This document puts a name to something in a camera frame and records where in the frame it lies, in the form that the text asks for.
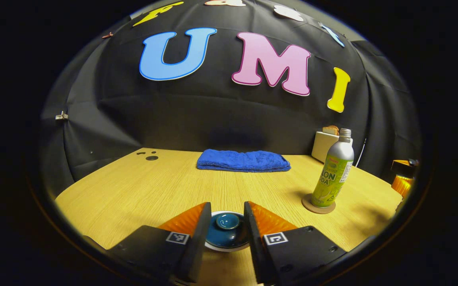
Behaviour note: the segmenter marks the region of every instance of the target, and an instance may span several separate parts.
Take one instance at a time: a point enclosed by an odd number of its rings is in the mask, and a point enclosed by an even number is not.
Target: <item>pink letter m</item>
[[[271,87],[278,81],[287,69],[287,79],[282,83],[282,88],[292,94],[307,96],[311,92],[307,86],[307,62],[311,53],[302,47],[289,45],[278,56],[269,40],[260,34],[238,33],[238,38],[243,40],[243,56],[238,72],[232,79],[242,85],[259,85],[262,78],[258,75],[258,62]]]

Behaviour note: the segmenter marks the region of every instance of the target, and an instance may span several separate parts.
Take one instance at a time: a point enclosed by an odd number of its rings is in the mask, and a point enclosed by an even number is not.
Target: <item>metal clip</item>
[[[56,120],[68,120],[68,114],[64,111],[61,111],[60,115],[56,115]]]

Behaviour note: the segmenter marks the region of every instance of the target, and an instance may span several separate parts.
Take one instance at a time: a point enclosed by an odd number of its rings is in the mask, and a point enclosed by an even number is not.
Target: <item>white box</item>
[[[338,136],[336,135],[320,131],[316,132],[316,137],[314,138],[314,147],[312,148],[312,157],[324,163],[326,160],[326,154],[328,153],[328,150],[337,141]]]

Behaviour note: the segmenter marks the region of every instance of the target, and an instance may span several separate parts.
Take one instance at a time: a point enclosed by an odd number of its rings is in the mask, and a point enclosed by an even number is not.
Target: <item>bread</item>
[[[338,136],[338,127],[336,127],[335,125],[329,125],[327,127],[323,127],[323,133]]]

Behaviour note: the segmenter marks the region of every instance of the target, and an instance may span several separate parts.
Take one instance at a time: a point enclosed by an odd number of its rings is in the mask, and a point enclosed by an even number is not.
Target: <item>blue letter u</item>
[[[176,36],[173,31],[156,34],[144,40],[145,47],[140,57],[140,74],[151,80],[170,80],[187,76],[196,71],[206,56],[208,39],[217,29],[195,28],[185,32],[190,36],[187,56],[176,64],[166,64],[163,61],[165,46],[169,39]]]

